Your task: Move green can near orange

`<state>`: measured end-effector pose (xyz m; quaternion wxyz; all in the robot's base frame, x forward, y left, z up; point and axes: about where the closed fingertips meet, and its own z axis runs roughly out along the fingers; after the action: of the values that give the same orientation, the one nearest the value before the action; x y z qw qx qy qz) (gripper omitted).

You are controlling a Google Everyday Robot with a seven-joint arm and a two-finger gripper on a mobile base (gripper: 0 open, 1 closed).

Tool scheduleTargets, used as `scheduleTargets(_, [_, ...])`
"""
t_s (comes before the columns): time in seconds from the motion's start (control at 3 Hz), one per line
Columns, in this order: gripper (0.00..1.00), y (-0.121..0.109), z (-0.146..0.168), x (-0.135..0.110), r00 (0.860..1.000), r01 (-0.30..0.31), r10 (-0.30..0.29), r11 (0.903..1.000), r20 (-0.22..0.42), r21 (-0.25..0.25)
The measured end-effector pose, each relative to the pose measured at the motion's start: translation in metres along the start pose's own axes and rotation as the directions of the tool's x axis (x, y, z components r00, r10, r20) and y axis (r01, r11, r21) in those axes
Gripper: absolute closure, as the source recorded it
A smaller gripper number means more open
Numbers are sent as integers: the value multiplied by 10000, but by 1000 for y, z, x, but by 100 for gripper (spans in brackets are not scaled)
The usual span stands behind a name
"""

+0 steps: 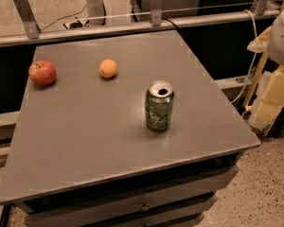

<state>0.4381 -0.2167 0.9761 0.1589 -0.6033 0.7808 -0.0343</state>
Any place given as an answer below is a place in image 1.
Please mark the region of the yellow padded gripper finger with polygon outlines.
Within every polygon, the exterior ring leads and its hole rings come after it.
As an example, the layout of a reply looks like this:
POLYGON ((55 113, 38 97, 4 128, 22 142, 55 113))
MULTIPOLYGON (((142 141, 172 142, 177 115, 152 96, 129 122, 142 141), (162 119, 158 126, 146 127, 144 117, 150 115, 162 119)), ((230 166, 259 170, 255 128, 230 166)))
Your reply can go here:
POLYGON ((284 108, 284 65, 273 73, 265 71, 259 80, 248 124, 266 136, 284 108))

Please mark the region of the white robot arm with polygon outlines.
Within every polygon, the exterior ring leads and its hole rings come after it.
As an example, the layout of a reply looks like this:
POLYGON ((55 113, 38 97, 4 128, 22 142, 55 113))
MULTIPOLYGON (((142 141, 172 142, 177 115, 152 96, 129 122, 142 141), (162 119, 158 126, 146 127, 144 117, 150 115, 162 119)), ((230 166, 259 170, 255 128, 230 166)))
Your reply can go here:
POLYGON ((257 53, 267 53, 279 64, 274 72, 264 72, 257 86, 257 97, 252 104, 248 124, 267 135, 284 109, 284 10, 247 46, 257 53))

